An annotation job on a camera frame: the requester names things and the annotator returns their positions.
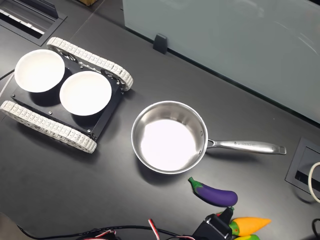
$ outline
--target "eggplant green stem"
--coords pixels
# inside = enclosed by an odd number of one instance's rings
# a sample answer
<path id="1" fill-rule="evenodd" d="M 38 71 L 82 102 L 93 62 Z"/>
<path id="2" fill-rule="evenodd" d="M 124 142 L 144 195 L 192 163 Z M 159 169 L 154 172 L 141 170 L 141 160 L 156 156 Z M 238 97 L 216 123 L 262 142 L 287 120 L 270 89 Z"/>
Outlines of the eggplant green stem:
<path id="1" fill-rule="evenodd" d="M 197 188 L 202 188 L 201 182 L 198 182 L 194 180 L 192 177 L 188 179 L 188 181 L 191 183 L 193 190 L 197 193 Z"/>

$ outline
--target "saucepan handle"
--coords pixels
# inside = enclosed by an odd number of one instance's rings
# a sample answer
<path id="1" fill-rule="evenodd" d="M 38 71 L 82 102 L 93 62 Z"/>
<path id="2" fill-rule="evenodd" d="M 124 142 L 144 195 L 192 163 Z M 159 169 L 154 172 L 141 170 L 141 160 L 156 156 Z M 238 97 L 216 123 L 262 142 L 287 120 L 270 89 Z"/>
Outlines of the saucepan handle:
<path id="1" fill-rule="evenodd" d="M 262 141 L 214 141 L 208 139 L 212 145 L 208 146 L 211 148 L 223 148 L 223 149 L 234 149 L 239 151 L 246 151 L 258 154 L 282 154 L 285 155 L 287 150 L 284 146 L 277 146 L 271 143 Z"/>

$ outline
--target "cable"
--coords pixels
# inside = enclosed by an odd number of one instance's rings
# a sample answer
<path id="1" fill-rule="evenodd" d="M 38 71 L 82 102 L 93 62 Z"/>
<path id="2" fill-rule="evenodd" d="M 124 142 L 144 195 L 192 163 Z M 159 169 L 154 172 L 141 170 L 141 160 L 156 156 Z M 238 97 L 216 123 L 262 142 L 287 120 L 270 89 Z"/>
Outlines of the cable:
<path id="1" fill-rule="evenodd" d="M 140 226 L 140 225 L 122 225 L 122 226 L 108 226 L 108 227 L 103 227 L 91 231 L 85 231 L 85 232 L 80 232 L 80 233 L 75 233 L 75 234 L 68 234 L 68 235 L 57 235 L 57 236 L 46 236 L 46 237 L 35 237 L 27 233 L 22 227 L 18 226 L 20 231 L 25 234 L 27 237 L 36 239 L 36 240 L 47 240 L 47 239 L 62 239 L 62 238 L 73 238 L 73 237 L 78 237 L 78 236 L 83 236 L 83 235 L 88 235 L 88 234 L 94 234 L 94 233 L 100 233 L 104 232 L 107 230 L 117 230 L 117 229 L 143 229 L 143 230 L 152 230 L 150 226 Z M 178 234 L 166 231 L 163 229 L 158 228 L 157 229 L 159 233 L 162 234 L 167 234 L 172 237 L 178 236 Z"/>
<path id="2" fill-rule="evenodd" d="M 320 162 L 315 163 L 310 169 L 309 177 L 308 177 L 308 187 L 309 187 L 309 191 L 310 191 L 311 196 L 314 198 L 314 200 L 316 200 L 318 203 L 320 203 L 320 200 L 315 195 L 314 190 L 312 189 L 312 184 L 311 184 L 312 174 L 314 173 L 314 170 L 317 166 L 320 166 Z"/>
<path id="3" fill-rule="evenodd" d="M 190 239 L 190 240 L 195 240 L 192 236 L 172 236 L 167 238 L 166 240 L 171 240 L 171 239 Z"/>
<path id="4" fill-rule="evenodd" d="M 6 90 L 9 83 L 11 82 L 11 79 L 14 77 L 14 75 L 15 75 L 15 73 L 12 73 L 9 80 L 5 83 L 4 87 L 2 88 L 2 91 L 0 92 L 0 98 L 1 98 L 2 94 L 4 93 L 4 91 Z"/>
<path id="5" fill-rule="evenodd" d="M 316 229 L 317 221 L 320 221 L 320 218 L 313 219 L 311 226 L 312 226 L 312 231 L 313 231 L 316 239 L 320 240 L 320 235 L 317 233 L 317 229 Z"/>
<path id="6" fill-rule="evenodd" d="M 2 77 L 0 77 L 0 81 L 1 81 L 2 79 L 4 79 L 6 76 L 12 74 L 14 71 L 15 71 L 15 70 L 12 69 L 10 72 L 8 72 L 8 73 L 6 73 L 5 75 L 3 75 Z"/>

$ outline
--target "red wire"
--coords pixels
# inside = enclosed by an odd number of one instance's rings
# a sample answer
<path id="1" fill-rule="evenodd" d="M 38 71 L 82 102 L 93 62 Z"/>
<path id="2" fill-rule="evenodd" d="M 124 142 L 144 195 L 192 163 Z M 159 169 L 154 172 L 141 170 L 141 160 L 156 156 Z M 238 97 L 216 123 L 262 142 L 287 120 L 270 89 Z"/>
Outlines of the red wire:
<path id="1" fill-rule="evenodd" d="M 155 234 L 156 239 L 157 239 L 157 240 L 160 240 L 159 233 L 158 233 L 158 231 L 157 231 L 157 229 L 156 229 L 156 227 L 155 227 L 155 224 L 154 224 L 154 222 L 152 221 L 152 219 L 150 218 L 150 219 L 148 220 L 148 222 L 149 222 L 149 224 L 150 224 L 150 226 L 151 226 L 151 228 L 152 228 L 152 230 L 153 230 L 153 232 L 154 232 L 154 234 Z"/>

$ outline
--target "purple eggplant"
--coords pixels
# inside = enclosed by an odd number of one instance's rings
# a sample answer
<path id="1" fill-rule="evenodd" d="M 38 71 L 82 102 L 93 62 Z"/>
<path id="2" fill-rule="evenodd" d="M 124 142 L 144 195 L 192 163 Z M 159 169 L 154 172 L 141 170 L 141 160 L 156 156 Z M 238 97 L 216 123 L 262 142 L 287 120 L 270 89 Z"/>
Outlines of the purple eggplant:
<path id="1" fill-rule="evenodd" d="M 219 190 L 194 180 L 188 179 L 196 195 L 209 204 L 220 207 L 231 207 L 238 202 L 238 195 L 234 191 Z"/>

